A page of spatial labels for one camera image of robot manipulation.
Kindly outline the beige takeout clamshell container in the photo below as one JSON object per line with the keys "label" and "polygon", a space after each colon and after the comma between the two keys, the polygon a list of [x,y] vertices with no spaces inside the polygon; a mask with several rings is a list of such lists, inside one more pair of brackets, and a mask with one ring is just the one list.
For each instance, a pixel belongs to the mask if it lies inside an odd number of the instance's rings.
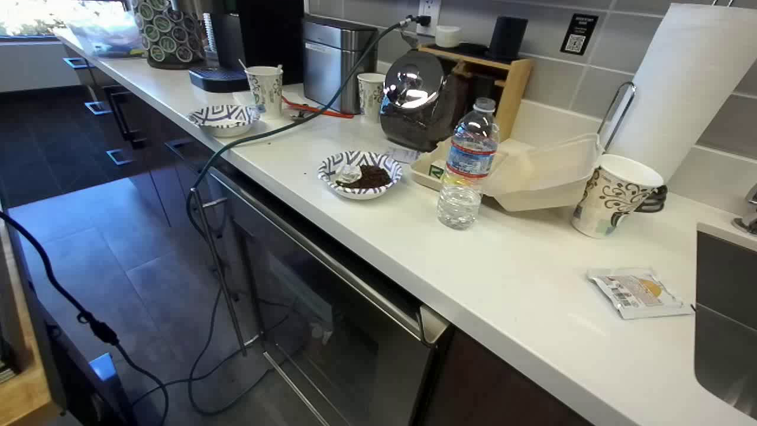
{"label": "beige takeout clamshell container", "polygon": [[537,145],[507,139],[500,145],[482,195],[503,210],[545,210],[574,207],[596,169],[596,138]]}

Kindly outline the black coffee jug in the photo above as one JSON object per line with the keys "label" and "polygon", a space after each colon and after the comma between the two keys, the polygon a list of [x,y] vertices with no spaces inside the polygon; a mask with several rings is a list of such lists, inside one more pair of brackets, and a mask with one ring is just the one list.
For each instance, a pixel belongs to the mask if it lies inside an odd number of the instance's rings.
{"label": "black coffee jug", "polygon": [[382,127],[395,145],[432,152],[451,134],[463,106],[463,79],[428,53],[408,53],[386,70]]}

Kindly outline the stainless steel sink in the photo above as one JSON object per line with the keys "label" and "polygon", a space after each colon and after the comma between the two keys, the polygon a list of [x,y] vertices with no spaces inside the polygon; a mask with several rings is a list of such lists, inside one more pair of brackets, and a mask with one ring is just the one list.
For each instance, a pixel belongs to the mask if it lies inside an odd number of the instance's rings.
{"label": "stainless steel sink", "polygon": [[696,378],[757,420],[757,257],[700,233],[696,243]]}

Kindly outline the patterned paper plate with brownie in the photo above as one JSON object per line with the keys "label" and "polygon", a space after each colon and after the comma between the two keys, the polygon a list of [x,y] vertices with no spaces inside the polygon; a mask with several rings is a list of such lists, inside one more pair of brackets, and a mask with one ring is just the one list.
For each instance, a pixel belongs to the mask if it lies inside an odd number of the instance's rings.
{"label": "patterned paper plate with brownie", "polygon": [[343,199],[377,199],[392,190],[405,169],[379,152],[339,152],[320,163],[317,177]]}

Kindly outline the clear plastic water bottle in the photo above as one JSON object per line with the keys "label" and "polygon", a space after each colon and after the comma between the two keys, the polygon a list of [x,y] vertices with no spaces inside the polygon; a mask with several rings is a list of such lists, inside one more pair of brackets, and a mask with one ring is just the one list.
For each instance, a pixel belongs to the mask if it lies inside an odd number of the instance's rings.
{"label": "clear plastic water bottle", "polygon": [[489,176],[497,152],[494,101],[477,98],[460,118],[444,158],[437,220],[451,230],[473,225],[480,207],[480,181]]}

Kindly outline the clear snack packet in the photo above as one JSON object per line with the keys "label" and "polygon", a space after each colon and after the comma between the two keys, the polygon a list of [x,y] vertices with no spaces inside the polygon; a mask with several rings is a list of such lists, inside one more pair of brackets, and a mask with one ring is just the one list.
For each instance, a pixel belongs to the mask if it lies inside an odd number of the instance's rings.
{"label": "clear snack packet", "polygon": [[590,269],[587,280],[606,296],[622,320],[682,317],[693,307],[678,301],[652,269]]}

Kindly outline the empty patterned paper plate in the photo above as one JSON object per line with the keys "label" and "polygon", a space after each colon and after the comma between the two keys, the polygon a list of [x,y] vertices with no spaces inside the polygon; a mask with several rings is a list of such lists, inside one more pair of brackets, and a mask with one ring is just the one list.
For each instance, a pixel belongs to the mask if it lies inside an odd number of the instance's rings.
{"label": "empty patterned paper plate", "polygon": [[249,134],[260,121],[260,114],[251,106],[212,105],[192,111],[190,121],[197,124],[211,138],[229,139]]}

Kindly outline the patterned paper cup stack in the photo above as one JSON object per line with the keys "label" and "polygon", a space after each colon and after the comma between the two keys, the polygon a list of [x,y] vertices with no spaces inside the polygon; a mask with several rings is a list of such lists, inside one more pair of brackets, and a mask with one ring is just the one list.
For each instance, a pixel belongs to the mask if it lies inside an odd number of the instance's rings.
{"label": "patterned paper cup stack", "polygon": [[663,184],[663,176],[651,166],[630,157],[603,153],[571,225],[584,236],[609,236]]}

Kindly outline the paper cup by coffee machine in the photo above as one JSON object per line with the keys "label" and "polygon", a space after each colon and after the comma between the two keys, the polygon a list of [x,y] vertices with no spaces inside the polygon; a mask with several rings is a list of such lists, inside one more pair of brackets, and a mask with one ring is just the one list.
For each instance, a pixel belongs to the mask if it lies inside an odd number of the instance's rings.
{"label": "paper cup by coffee machine", "polygon": [[379,121],[384,101],[384,73],[360,73],[360,111],[366,121]]}

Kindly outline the black appliance base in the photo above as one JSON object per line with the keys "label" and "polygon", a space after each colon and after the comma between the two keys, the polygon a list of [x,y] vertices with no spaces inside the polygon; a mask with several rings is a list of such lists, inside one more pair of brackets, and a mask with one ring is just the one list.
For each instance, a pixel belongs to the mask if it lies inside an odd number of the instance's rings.
{"label": "black appliance base", "polygon": [[190,83],[207,92],[238,92],[249,88],[241,69],[192,67]]}

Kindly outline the wooden rack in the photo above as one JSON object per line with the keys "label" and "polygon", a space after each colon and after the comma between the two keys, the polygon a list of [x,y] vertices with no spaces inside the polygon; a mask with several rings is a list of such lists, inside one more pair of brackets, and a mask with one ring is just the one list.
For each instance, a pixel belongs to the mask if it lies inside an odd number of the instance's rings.
{"label": "wooden rack", "polygon": [[442,61],[451,61],[451,70],[462,79],[489,75],[494,88],[500,91],[500,101],[494,114],[500,134],[501,138],[510,134],[519,108],[521,108],[521,99],[526,95],[529,73],[535,69],[532,59],[497,61],[497,59],[482,59],[482,57],[442,50],[436,44],[418,44],[418,53],[428,53]]}

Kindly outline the dark brown brownie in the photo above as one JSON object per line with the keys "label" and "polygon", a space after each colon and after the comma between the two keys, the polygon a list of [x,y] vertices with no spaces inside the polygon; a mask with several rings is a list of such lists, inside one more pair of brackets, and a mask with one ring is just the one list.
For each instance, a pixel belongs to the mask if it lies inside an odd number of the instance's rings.
{"label": "dark brown brownie", "polygon": [[391,183],[391,176],[382,166],[360,166],[348,172],[339,172],[337,183],[348,190],[371,190]]}

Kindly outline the white paper towel roll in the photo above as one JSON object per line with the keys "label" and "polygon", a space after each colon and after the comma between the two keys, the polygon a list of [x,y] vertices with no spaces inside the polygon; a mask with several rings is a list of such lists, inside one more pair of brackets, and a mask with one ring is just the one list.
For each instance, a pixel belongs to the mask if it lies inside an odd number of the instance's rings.
{"label": "white paper towel roll", "polygon": [[757,61],[757,10],[673,3],[609,146],[669,181]]}

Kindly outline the coffee pod carousel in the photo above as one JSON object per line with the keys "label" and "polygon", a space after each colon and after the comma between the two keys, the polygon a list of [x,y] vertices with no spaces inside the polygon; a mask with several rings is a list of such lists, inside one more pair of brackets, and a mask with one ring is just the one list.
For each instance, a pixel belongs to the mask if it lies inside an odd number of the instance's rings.
{"label": "coffee pod carousel", "polygon": [[190,69],[204,59],[198,0],[134,0],[144,59],[154,69]]}

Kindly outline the paper cup near left plate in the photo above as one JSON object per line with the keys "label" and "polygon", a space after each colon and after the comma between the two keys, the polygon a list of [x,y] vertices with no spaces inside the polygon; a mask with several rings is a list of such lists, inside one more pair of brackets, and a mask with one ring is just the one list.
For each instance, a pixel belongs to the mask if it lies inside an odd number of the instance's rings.
{"label": "paper cup near left plate", "polygon": [[249,88],[253,91],[257,111],[279,117],[281,114],[285,69],[281,67],[249,67],[246,79],[249,79]]}

